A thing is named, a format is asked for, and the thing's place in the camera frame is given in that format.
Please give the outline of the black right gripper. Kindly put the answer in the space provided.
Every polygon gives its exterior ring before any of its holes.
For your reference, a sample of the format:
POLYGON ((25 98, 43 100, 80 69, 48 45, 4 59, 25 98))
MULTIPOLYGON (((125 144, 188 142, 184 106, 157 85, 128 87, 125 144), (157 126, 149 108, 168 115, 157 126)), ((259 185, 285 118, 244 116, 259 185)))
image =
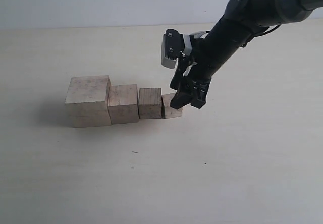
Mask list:
POLYGON ((193 40, 191 55, 181 56, 170 88, 176 90, 170 107, 202 108, 215 72, 249 39, 251 30, 221 18, 203 39, 193 40))

